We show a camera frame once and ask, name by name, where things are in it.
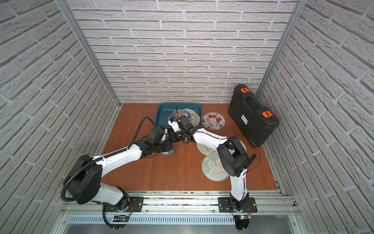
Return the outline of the blue car animals coaster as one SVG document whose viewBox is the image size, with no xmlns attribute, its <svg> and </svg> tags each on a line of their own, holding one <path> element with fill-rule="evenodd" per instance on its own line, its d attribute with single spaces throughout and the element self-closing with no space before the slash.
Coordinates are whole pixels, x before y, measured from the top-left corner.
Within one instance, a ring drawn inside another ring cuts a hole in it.
<svg viewBox="0 0 374 234">
<path fill-rule="evenodd" d="M 168 121 L 174 122 L 185 116 L 189 121 L 191 121 L 191 113 L 187 109 L 177 109 L 174 110 L 168 117 Z"/>
</svg>

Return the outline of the green bunny coaster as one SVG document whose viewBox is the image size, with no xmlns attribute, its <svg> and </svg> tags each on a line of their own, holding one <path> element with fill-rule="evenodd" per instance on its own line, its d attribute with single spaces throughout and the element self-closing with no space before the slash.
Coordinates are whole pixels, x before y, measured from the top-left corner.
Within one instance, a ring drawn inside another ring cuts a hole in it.
<svg viewBox="0 0 374 234">
<path fill-rule="evenodd" d="M 214 182 L 221 182 L 229 177 L 222 166 L 218 153 L 210 154 L 204 158 L 202 171 L 209 180 Z"/>
</svg>

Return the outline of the blue denim bears coaster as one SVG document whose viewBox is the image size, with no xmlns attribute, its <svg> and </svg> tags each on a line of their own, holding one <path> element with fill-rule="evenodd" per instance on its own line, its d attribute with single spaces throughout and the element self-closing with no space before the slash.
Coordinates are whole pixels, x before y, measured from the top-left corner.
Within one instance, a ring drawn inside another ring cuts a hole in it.
<svg viewBox="0 0 374 234">
<path fill-rule="evenodd" d="M 193 125 L 193 126 L 198 126 L 199 123 L 200 123 L 200 116 L 193 110 L 191 109 L 185 109 L 189 114 L 190 114 L 190 123 Z"/>
</svg>

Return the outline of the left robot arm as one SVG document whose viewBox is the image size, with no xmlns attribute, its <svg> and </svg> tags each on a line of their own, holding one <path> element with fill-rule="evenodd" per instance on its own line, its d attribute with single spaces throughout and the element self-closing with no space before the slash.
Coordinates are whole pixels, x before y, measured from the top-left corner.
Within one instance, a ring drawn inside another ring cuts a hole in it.
<svg viewBox="0 0 374 234">
<path fill-rule="evenodd" d="M 126 210 L 129 195 L 118 187 L 103 183 L 101 179 L 125 164 L 171 150 L 176 139 L 175 133 L 166 128 L 153 128 L 149 135 L 139 140 L 133 138 L 129 146 L 120 150 L 102 156 L 79 157 L 63 182 L 61 200 L 78 204 L 92 201 L 112 205 L 119 211 Z"/>
</svg>

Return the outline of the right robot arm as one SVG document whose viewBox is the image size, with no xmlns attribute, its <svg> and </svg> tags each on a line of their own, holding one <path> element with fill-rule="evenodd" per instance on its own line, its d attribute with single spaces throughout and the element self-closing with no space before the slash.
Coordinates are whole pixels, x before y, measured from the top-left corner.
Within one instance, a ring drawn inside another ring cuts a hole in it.
<svg viewBox="0 0 374 234">
<path fill-rule="evenodd" d="M 168 124 L 173 129 L 170 132 L 170 139 L 173 142 L 187 140 L 217 151 L 224 171 L 230 176 L 230 208 L 236 212 L 246 209 L 249 204 L 246 174 L 256 157 L 249 156 L 236 136 L 219 136 L 204 128 L 193 126 L 186 116 L 176 120 L 170 119 Z"/>
</svg>

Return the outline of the white alpaca coaster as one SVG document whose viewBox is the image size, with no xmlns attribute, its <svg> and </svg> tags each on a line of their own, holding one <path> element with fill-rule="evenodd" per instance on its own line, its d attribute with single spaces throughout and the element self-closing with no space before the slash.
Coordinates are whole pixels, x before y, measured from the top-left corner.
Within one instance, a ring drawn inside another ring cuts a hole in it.
<svg viewBox="0 0 374 234">
<path fill-rule="evenodd" d="M 217 151 L 214 149 L 211 149 L 203 144 L 197 144 L 197 148 L 200 153 L 202 153 L 205 156 L 211 155 L 211 154 L 217 154 Z"/>
</svg>

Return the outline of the purple bunny coaster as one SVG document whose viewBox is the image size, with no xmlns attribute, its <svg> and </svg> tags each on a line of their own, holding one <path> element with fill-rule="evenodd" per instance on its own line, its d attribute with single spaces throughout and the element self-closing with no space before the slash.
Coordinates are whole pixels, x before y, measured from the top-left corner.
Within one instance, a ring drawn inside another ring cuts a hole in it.
<svg viewBox="0 0 374 234">
<path fill-rule="evenodd" d="M 167 152 L 161 152 L 162 155 L 165 155 L 165 156 L 170 156 L 174 153 L 174 150 L 173 149 L 170 149 L 169 151 Z"/>
</svg>

